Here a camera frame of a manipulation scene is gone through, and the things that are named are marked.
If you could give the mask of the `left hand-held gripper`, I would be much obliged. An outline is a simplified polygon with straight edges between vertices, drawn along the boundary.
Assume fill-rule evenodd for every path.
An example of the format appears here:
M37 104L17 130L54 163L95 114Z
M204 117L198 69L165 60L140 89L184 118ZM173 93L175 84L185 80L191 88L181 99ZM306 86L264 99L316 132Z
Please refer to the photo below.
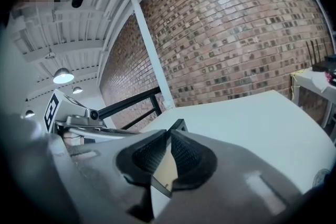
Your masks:
M46 131L60 135L66 144L99 143L138 134L135 131L108 128L99 112L74 98L54 90L43 117Z

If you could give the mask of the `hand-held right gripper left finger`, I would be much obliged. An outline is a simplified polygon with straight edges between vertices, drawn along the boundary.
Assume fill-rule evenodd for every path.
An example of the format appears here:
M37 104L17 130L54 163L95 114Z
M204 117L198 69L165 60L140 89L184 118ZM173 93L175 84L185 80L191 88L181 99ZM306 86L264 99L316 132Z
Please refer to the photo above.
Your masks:
M29 136L23 189L57 223L154 223L152 175L164 130L67 147L57 135Z

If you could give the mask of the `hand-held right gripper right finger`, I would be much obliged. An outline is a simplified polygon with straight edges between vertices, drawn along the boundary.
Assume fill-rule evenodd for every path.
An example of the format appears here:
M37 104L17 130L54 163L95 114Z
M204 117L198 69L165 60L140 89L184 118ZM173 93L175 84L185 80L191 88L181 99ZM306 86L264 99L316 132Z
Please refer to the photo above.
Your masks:
M302 191L248 149L180 130L171 153L178 177L157 223L297 223L327 179L320 169Z

